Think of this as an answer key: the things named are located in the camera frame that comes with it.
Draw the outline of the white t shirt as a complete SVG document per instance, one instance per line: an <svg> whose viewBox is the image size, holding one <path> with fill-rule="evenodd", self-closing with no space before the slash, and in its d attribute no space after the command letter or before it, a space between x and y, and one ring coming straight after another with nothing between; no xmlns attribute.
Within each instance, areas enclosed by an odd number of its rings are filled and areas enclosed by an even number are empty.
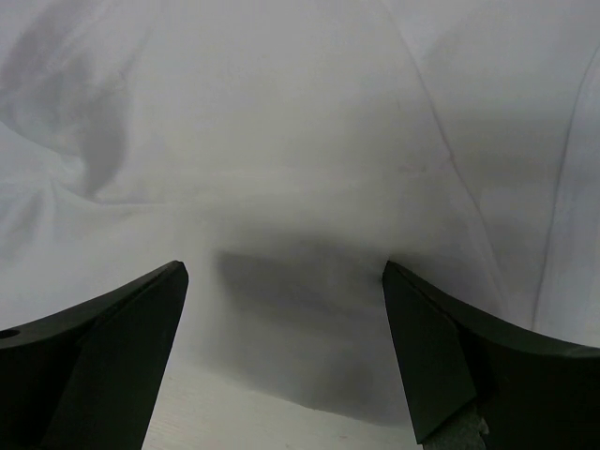
<svg viewBox="0 0 600 450"><path fill-rule="evenodd" d="M396 422L380 274L599 339L595 1L5 1L1 323L168 260L177 352Z"/></svg>

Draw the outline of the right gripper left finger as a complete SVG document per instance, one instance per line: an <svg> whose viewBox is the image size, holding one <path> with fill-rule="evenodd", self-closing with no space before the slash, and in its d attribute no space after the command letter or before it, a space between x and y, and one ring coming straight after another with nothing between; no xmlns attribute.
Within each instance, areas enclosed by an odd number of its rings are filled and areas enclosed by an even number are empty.
<svg viewBox="0 0 600 450"><path fill-rule="evenodd" d="M2 448L142 448L187 289L173 261L3 330Z"/></svg>

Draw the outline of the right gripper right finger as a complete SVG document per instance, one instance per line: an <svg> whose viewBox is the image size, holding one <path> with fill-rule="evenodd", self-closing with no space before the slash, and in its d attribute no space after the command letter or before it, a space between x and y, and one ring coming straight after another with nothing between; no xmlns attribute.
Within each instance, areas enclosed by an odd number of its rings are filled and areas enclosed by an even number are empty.
<svg viewBox="0 0 600 450"><path fill-rule="evenodd" d="M415 439L426 449L595 449L599 351L463 303L407 268L382 274Z"/></svg>

